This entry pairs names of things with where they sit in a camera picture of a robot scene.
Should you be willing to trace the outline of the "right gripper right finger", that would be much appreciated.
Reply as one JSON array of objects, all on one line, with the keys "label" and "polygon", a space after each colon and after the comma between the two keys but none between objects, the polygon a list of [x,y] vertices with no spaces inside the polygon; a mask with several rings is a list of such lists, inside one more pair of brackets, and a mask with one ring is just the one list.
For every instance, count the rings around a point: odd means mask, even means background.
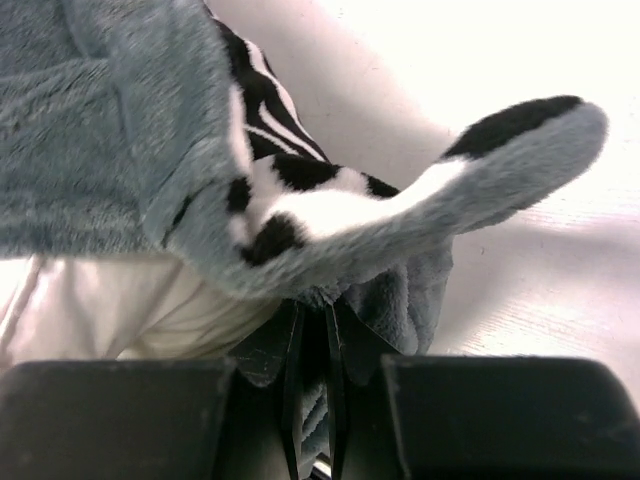
[{"label": "right gripper right finger", "polygon": [[365,325],[344,301],[325,309],[332,477],[400,477],[381,356],[395,348]]}]

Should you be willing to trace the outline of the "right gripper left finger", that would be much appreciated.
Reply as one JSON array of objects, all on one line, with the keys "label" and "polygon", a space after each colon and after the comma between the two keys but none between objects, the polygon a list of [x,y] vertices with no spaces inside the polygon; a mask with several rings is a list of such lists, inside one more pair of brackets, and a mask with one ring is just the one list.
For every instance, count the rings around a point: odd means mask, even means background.
[{"label": "right gripper left finger", "polygon": [[232,479],[297,479],[302,436],[304,311],[294,301],[232,350]]}]

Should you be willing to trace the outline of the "white pillow insert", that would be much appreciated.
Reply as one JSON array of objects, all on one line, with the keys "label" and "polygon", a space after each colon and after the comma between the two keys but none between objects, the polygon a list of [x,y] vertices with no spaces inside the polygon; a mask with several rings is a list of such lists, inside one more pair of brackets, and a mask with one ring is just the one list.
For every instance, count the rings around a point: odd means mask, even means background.
[{"label": "white pillow insert", "polygon": [[1,263],[1,368],[37,360],[208,359],[276,311],[237,299],[167,256]]}]

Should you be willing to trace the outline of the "zebra and grey pillowcase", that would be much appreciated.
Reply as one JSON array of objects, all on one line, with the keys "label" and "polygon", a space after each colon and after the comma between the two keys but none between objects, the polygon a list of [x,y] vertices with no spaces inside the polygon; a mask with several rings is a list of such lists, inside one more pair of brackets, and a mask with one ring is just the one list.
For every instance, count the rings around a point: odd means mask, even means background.
[{"label": "zebra and grey pillowcase", "polygon": [[202,1],[5,1],[1,257],[172,257],[237,299],[345,297],[423,354],[454,238],[574,180],[607,129],[577,96],[519,103],[398,190],[329,160]]}]

